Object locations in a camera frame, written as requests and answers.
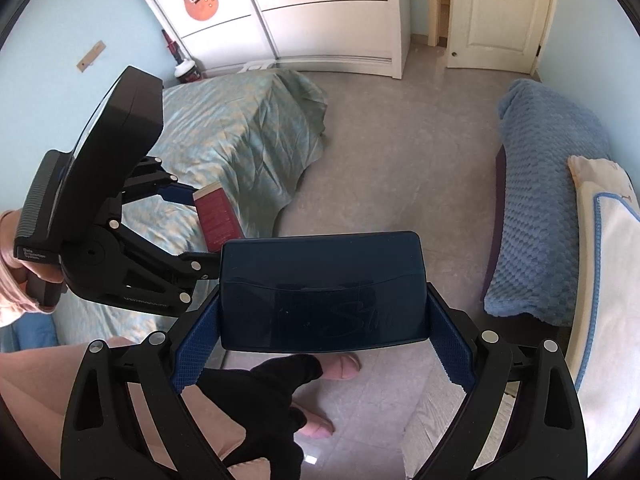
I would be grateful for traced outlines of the person's left hand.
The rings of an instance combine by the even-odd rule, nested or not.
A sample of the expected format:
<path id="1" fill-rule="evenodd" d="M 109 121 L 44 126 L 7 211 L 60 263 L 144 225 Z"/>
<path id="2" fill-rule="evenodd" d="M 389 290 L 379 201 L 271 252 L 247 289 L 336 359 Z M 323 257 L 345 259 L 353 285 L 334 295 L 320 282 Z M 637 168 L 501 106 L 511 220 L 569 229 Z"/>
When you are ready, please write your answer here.
<path id="1" fill-rule="evenodd" d="M 57 264 L 18 260 L 17 265 L 20 269 L 29 270 L 45 282 L 54 284 L 64 282 L 63 273 Z"/>

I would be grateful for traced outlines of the black gloved right hand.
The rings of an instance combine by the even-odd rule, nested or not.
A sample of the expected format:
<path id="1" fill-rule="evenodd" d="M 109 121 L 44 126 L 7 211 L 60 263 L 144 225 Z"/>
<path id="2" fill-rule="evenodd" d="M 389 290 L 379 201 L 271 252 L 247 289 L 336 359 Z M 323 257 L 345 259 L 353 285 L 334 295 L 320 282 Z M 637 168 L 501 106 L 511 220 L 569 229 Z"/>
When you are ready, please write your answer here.
<path id="1" fill-rule="evenodd" d="M 271 478 L 298 479 L 304 453 L 294 434 L 307 419 L 292 397 L 321 376 L 320 361 L 310 354 L 271 359 L 251 370 L 203 370 L 198 388 L 245 429 L 244 441 L 222 462 L 230 467 L 264 458 Z"/>

